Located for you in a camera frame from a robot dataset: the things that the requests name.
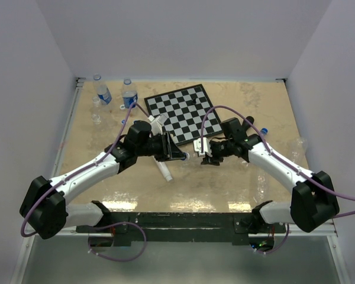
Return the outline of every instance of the white tube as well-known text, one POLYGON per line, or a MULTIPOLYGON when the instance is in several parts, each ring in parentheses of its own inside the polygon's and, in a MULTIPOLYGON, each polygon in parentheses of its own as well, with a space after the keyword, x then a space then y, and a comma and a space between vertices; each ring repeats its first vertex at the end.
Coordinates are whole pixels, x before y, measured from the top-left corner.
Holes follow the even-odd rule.
POLYGON ((154 157, 153 160, 155 161, 156 165, 158 166, 160 172, 166 179, 166 181, 170 182, 172 180, 172 175, 170 171, 168 170, 166 163, 165 162, 158 162, 154 157))

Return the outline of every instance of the tan table surface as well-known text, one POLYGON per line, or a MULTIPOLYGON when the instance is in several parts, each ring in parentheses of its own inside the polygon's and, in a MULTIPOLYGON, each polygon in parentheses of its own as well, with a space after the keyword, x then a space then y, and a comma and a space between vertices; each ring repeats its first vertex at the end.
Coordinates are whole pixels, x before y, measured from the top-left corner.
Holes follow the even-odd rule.
MULTIPOLYGON (((299 136, 288 94, 282 82, 136 82, 139 103, 146 109, 143 98, 202 83, 213 105, 226 105, 244 116, 252 115, 258 129, 266 127, 267 141, 287 156, 287 142, 299 136)), ((104 116, 104 131, 95 130, 91 120, 92 82, 85 82, 78 102, 75 119, 67 140, 62 173, 69 172, 96 157, 114 141, 125 111, 122 104, 122 82, 107 82, 112 93, 112 112, 104 116)), ((218 109, 220 119, 235 115, 218 109)), ((141 111, 129 119, 147 120, 141 111)), ((193 154, 192 143, 181 146, 193 154)), ((167 166, 173 180, 166 182, 151 157, 140 157, 135 165, 119 175, 99 182, 78 196, 73 203, 102 201, 112 211, 154 212, 249 212, 256 206, 256 167, 245 167, 241 159, 225 158, 220 167, 201 166, 201 159, 188 162, 172 161, 167 166)), ((307 167, 306 160, 301 166, 307 167)), ((290 195, 276 180, 269 178, 268 199, 290 201, 290 195)))

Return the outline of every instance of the white enclosure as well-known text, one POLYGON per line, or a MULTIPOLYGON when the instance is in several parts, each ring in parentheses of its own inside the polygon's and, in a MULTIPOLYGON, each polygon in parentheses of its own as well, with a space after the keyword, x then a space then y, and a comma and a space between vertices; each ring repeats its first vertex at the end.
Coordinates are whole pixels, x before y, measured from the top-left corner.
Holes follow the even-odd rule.
MULTIPOLYGON (((95 72, 288 78, 311 169, 355 196, 355 0, 1 0, 0 283, 17 262, 29 181, 51 174, 75 77, 95 72)), ((336 227, 355 283, 355 216, 336 227)))

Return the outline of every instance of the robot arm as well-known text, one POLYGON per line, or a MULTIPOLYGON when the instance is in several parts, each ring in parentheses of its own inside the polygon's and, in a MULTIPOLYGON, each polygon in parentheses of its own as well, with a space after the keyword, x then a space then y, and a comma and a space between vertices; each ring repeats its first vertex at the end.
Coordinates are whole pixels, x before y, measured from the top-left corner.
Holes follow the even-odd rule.
MULTIPOLYGON (((251 122, 254 121, 252 117, 247 117, 247 119, 251 122)), ((241 125, 236 118, 222 122, 221 127, 224 130, 225 140, 218 142, 204 138, 203 151, 200 139, 193 142, 195 151, 199 156, 204 156, 201 164, 219 166, 224 157, 231 155, 241 157, 245 161, 261 167, 292 195, 291 202, 267 201, 253 209, 254 218, 251 225, 255 226, 256 230, 263 224, 284 222, 296 224, 303 231, 311 232, 339 213, 338 202, 334 195, 317 188, 287 167, 284 162, 293 165, 299 172, 311 176, 318 183, 334 190, 331 179, 326 173, 313 173, 304 169, 269 146, 271 151, 283 162, 278 160, 266 150, 258 135, 248 136, 246 130, 249 125, 246 123, 241 125)))
POLYGON ((35 209, 29 219, 29 224, 43 239, 56 235, 64 227, 78 225, 100 226, 105 222, 108 210, 100 202, 83 205, 70 204, 78 195, 94 184, 123 172, 134 165, 140 156, 153 156, 157 162, 183 160, 186 154, 174 144, 168 132, 153 135, 152 124, 137 121, 132 125, 123 142, 118 142, 103 161, 103 156, 111 149, 108 146, 104 152, 87 164, 70 173, 46 180, 40 176, 34 179, 20 208, 20 214, 25 217, 30 208, 57 183, 61 186, 53 190, 35 209), (96 164, 88 169, 89 164, 96 164), (71 173, 81 171, 73 178, 65 180, 71 173))

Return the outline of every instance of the black metal base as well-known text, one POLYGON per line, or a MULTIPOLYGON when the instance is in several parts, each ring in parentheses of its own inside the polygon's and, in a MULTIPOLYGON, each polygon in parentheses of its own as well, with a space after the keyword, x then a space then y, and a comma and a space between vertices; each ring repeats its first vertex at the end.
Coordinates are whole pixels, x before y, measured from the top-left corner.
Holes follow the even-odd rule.
MULTIPOLYGON (((250 244, 249 234, 268 233, 272 225, 262 225, 258 231, 250 229, 251 213, 156 213, 112 212, 109 224, 133 222, 146 233, 147 241, 231 243, 235 246, 250 244)), ((285 227, 274 224, 276 233, 285 233, 285 227)), ((79 226, 77 233, 96 233, 88 226, 79 226)), ((143 241, 138 229, 119 225, 114 239, 91 237, 91 244, 100 246, 130 246, 132 241, 143 241)))

